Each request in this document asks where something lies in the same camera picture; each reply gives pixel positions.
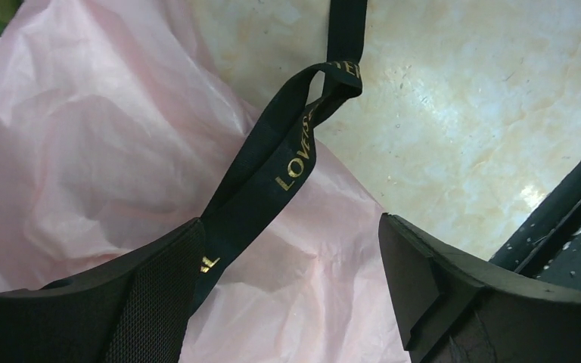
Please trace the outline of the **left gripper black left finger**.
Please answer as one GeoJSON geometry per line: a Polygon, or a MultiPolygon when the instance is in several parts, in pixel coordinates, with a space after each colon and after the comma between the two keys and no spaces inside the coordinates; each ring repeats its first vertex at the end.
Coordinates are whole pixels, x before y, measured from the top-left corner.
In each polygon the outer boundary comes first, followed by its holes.
{"type": "Polygon", "coordinates": [[[0,293],[0,362],[176,362],[203,254],[198,219],[39,290],[0,293]]]}

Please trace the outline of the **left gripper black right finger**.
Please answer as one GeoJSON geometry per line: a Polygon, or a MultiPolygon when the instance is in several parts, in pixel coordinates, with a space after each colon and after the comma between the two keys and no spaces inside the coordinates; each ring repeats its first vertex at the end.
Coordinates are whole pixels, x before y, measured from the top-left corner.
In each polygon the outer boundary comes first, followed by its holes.
{"type": "Polygon", "coordinates": [[[580,290],[493,265],[388,213],[378,236],[413,362],[581,362],[580,290]]]}

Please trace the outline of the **pink flower bouquet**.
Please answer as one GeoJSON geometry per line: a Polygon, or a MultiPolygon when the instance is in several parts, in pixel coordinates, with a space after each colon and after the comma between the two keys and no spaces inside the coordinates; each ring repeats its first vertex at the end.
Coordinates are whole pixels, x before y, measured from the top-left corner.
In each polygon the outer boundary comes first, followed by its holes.
{"type": "MultiPolygon", "coordinates": [[[[0,292],[199,216],[281,85],[325,59],[327,1],[27,1],[0,37],[0,292]]],[[[383,210],[323,144],[192,316],[183,362],[407,362],[383,210]]]]}

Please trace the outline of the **black ribbon with gold lettering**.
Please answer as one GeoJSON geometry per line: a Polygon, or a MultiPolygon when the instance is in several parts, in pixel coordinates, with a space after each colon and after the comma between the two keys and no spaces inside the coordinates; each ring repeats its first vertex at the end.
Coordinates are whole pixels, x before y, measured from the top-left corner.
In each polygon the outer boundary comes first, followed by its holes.
{"type": "Polygon", "coordinates": [[[316,165],[315,128],[362,93],[367,3],[332,1],[325,62],[292,76],[260,114],[200,220],[205,242],[192,309],[288,205],[316,165]]]}

